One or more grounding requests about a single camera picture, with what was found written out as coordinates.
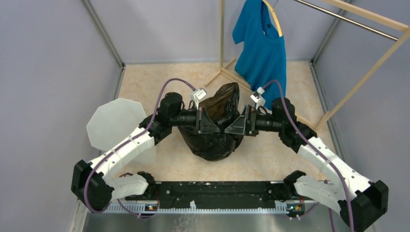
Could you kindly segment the blue t-shirt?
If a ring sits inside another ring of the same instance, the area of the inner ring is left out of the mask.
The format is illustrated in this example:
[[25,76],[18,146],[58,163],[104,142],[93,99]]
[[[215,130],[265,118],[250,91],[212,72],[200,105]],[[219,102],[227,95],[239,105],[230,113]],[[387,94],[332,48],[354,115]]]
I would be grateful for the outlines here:
[[272,101],[286,94],[286,52],[283,36],[270,20],[270,12],[261,0],[247,0],[232,32],[235,44],[243,43],[234,70],[256,91],[271,80],[262,97],[264,107],[272,109]]

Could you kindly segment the wooden clothes hanger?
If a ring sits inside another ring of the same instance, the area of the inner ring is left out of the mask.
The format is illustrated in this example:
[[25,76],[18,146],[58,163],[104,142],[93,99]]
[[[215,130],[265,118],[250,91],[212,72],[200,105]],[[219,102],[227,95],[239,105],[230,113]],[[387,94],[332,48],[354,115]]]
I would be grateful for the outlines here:
[[275,8],[267,0],[262,0],[262,2],[266,5],[266,7],[268,8],[269,12],[272,15],[272,18],[274,20],[274,23],[275,23],[275,26],[276,26],[276,29],[277,29],[277,32],[278,32],[278,36],[282,37],[283,33],[282,33],[282,29],[281,29],[280,22],[278,20],[277,14],[275,12]]

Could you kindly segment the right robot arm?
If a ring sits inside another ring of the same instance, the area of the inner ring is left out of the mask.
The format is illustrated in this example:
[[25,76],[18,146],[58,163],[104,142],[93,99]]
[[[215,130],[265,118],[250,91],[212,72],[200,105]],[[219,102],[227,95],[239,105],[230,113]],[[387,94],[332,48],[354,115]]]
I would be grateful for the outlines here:
[[282,143],[313,164],[329,180],[326,184],[302,171],[284,179],[283,192],[289,199],[308,197],[338,213],[355,232],[364,232],[387,212],[389,188],[371,181],[345,163],[308,125],[297,121],[295,107],[287,99],[272,101],[272,112],[262,114],[247,105],[225,133],[256,136],[260,131],[276,132]]

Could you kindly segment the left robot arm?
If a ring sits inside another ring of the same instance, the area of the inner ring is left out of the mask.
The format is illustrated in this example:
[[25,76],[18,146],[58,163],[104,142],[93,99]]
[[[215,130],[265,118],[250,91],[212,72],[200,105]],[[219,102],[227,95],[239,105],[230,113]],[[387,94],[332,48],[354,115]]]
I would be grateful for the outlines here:
[[173,127],[188,127],[198,134],[218,133],[220,128],[209,118],[199,101],[206,96],[203,88],[192,92],[194,109],[182,108],[182,96],[169,92],[158,100],[152,115],[118,145],[88,162],[83,159],[73,169],[72,193],[93,213],[101,213],[109,204],[131,195],[144,200],[155,194],[154,178],[139,172],[117,178],[116,174],[143,152],[171,134]]

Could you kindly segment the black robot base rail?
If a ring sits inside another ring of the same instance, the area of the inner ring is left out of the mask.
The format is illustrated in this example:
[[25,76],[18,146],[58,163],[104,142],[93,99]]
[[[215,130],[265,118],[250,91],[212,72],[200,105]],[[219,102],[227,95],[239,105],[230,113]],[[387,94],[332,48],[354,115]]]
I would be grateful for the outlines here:
[[278,181],[157,182],[150,196],[112,201],[107,213],[132,212],[141,218],[158,214],[279,214],[302,217],[318,206],[290,193]]

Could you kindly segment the black plastic trash bag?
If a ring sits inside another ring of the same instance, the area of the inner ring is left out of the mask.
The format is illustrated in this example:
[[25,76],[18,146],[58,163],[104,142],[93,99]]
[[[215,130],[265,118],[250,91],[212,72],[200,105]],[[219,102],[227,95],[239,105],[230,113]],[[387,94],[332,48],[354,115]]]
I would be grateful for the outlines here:
[[236,82],[222,85],[214,96],[200,102],[208,117],[220,128],[219,133],[197,134],[188,127],[179,127],[179,131],[191,152],[207,161],[227,158],[243,140],[243,135],[226,134],[224,130],[239,116],[239,85]]

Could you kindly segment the white translucent trash bin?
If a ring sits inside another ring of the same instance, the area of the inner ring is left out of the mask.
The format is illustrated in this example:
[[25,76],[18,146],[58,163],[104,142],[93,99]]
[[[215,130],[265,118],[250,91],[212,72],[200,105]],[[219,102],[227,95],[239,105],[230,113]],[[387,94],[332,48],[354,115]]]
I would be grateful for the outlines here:
[[87,124],[92,147],[110,151],[127,140],[147,117],[140,102],[118,98],[97,108]]

